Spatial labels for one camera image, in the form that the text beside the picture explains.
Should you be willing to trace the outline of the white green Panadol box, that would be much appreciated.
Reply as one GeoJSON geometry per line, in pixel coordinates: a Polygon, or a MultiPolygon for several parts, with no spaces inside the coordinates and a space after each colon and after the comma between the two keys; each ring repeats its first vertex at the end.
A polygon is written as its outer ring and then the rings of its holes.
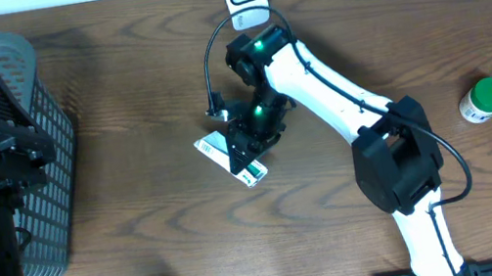
{"type": "MultiPolygon", "coordinates": [[[[227,152],[225,136],[220,132],[213,131],[194,143],[195,149],[208,157],[210,160],[230,171],[230,159],[227,152]]],[[[239,174],[231,173],[234,177],[244,183],[248,188],[253,188],[267,174],[268,168],[259,161],[253,161],[239,174]]]]}

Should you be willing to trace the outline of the green lid jar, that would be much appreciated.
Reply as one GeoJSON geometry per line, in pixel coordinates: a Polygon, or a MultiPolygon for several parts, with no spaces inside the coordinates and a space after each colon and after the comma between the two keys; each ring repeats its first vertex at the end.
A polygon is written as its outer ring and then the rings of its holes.
{"type": "Polygon", "coordinates": [[[492,77],[478,80],[459,104],[460,114],[471,123],[484,123],[492,117],[492,77]]]}

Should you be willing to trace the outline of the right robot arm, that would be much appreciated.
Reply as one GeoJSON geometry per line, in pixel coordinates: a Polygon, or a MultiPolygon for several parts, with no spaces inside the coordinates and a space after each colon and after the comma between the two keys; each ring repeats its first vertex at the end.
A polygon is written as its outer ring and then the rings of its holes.
{"type": "Polygon", "coordinates": [[[225,140],[232,173],[278,143],[286,105],[297,101],[350,145],[356,183],[396,221],[414,274],[461,276],[464,259],[438,204],[442,155],[417,101],[395,103],[355,85],[279,25],[253,38],[241,34],[226,52],[225,64],[254,88],[251,102],[230,115],[225,140]]]}

